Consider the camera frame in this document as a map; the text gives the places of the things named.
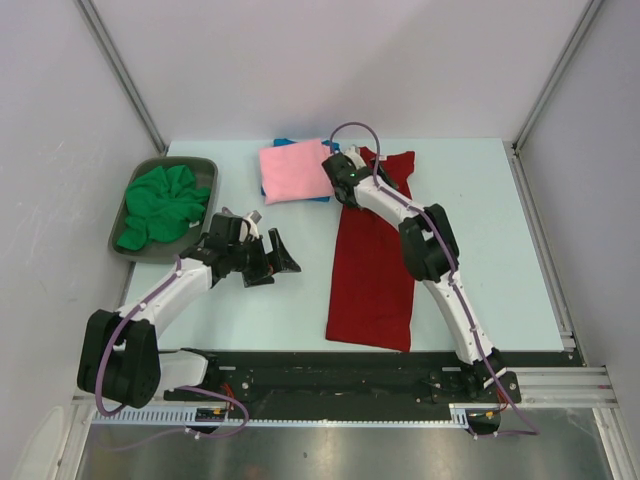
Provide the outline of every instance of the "green cloth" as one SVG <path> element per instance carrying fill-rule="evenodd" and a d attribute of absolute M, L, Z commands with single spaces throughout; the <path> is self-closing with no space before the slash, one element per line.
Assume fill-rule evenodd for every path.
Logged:
<path fill-rule="evenodd" d="M 136 178 L 125 192 L 129 216 L 118 246 L 140 250 L 152 241 L 170 243 L 202 220 L 211 195 L 207 187 L 195 188 L 196 177 L 185 165 L 156 167 Z"/>

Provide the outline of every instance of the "metal floor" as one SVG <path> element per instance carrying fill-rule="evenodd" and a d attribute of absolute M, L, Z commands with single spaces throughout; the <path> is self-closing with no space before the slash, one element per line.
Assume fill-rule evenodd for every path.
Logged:
<path fill-rule="evenodd" d="M 473 441 L 462 430 L 272 427 L 224 440 L 176 434 L 129 451 L 164 427 L 94 425 L 78 480 L 612 479 L 593 414 L 529 410 L 541 437 Z M 512 415 L 503 428 L 518 426 Z"/>

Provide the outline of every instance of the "plastic tray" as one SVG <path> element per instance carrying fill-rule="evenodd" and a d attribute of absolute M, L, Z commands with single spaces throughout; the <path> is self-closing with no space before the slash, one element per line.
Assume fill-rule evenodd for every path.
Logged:
<path fill-rule="evenodd" d="M 109 237 L 109 245 L 111 249 L 121 257 L 126 258 L 132 262 L 144 262 L 144 263 L 173 263 L 174 255 L 182 252 L 187 247 L 193 245 L 198 241 L 202 232 L 209 231 L 209 225 L 211 224 L 211 217 L 215 212 L 216 196 L 218 194 L 218 168 L 213 161 L 208 158 L 198 157 L 157 157 L 151 158 L 142 162 L 133 172 L 129 185 L 138 177 L 141 177 L 145 173 L 149 173 L 156 167 L 174 167 L 176 165 L 186 165 L 191 169 L 196 177 L 196 187 L 210 187 L 211 196 L 207 203 L 207 210 L 204 214 L 204 219 L 197 227 L 190 228 L 187 233 L 180 237 L 175 242 L 160 243 L 152 242 L 140 250 L 128 250 L 122 248 L 116 244 L 120 235 L 124 232 L 125 218 L 129 215 L 127 210 L 127 204 L 125 202 L 124 195 L 122 196 L 122 203 L 116 216 L 116 221 L 111 229 L 111 236 Z"/>

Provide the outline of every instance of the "metal frame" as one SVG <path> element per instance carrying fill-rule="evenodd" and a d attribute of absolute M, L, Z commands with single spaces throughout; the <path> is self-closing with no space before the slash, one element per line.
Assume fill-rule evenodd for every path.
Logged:
<path fill-rule="evenodd" d="M 593 22 L 600 12 L 600 8 L 604 4 L 604 1 L 605 0 L 590 0 L 583 10 L 580 20 L 578 21 L 573 32 L 571 32 L 569 40 L 567 40 L 567 43 L 564 46 L 560 57 L 553 66 L 551 74 L 547 78 L 547 81 L 545 82 L 540 95 L 538 95 L 533 108 L 529 112 L 529 115 L 527 115 L 527 119 L 525 120 L 524 125 L 516 136 L 516 139 L 514 141 L 516 152 L 520 152 L 520 150 L 522 150 L 522 147 L 529 138 L 529 134 L 537 123 L 540 114 L 547 106 L 551 94 L 554 92 L 558 83 L 560 83 L 562 77 L 564 77 L 564 74 L 567 71 L 567 67 L 571 63 L 571 60 L 573 59 L 576 52 L 584 42 L 587 34 L 589 33 L 589 30 L 591 29 Z"/>
<path fill-rule="evenodd" d="M 78 475 L 80 460 L 95 411 L 95 407 L 90 405 L 73 405 L 73 409 L 70 416 L 69 434 L 65 440 L 62 456 L 58 461 L 56 480 L 75 480 Z"/>
<path fill-rule="evenodd" d="M 129 71 L 127 70 L 118 49 L 116 48 L 111 35 L 107 30 L 104 22 L 100 18 L 100 14 L 93 4 L 92 0 L 74 0 L 82 17 L 84 18 L 89 31 L 93 35 L 98 47 L 102 51 L 106 62 L 111 67 L 111 71 L 116 77 L 116 80 L 122 87 L 124 94 L 131 103 L 134 112 L 142 122 L 142 126 L 146 130 L 154 148 L 160 155 L 164 155 L 167 152 L 167 144 L 162 139 L 160 131 L 156 127 L 149 110 L 147 109 L 138 89 L 136 88 Z"/>
<path fill-rule="evenodd" d="M 576 340 L 576 335 L 574 334 L 574 320 L 572 319 L 567 306 L 560 278 L 553 262 L 551 248 L 544 233 L 540 215 L 533 200 L 531 188 L 522 167 L 522 161 L 514 148 L 507 143 L 505 143 L 505 150 L 507 158 L 509 159 L 511 174 L 513 175 L 513 179 L 516 184 L 516 190 L 520 197 L 524 216 L 527 221 L 527 225 L 529 226 L 529 233 L 533 240 L 533 246 L 535 248 L 536 255 L 538 256 L 538 262 L 540 263 L 540 269 L 542 270 L 542 277 L 544 278 L 549 299 L 551 300 L 551 307 L 553 308 L 556 322 L 558 323 L 558 330 L 560 331 L 562 342 L 567 350 L 579 348 L 579 342 Z M 579 348 L 579 351 L 585 363 L 588 363 L 587 353 L 584 352 L 582 348 Z"/>
<path fill-rule="evenodd" d="M 593 415 L 600 431 L 609 468 L 615 480 L 637 479 L 640 465 L 629 448 L 631 439 L 619 409 L 594 409 Z"/>

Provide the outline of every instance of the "blue cloth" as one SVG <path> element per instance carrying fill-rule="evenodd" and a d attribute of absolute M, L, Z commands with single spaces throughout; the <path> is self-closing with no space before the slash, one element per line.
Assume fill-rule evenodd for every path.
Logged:
<path fill-rule="evenodd" d="M 297 143 L 293 140 L 289 140 L 288 138 L 276 138 L 273 141 L 273 146 L 274 147 L 283 147 L 285 145 L 291 145 L 292 143 Z M 329 146 L 329 140 L 325 140 L 324 142 L 322 142 L 323 145 Z M 336 152 L 340 151 L 340 144 L 333 142 L 333 150 Z M 264 193 L 264 188 L 260 187 L 260 193 L 262 193 L 262 196 L 266 196 L 266 194 Z M 331 200 L 331 197 L 317 197 L 317 198 L 310 198 L 309 200 L 312 200 L 314 202 L 328 202 L 329 200 Z"/>

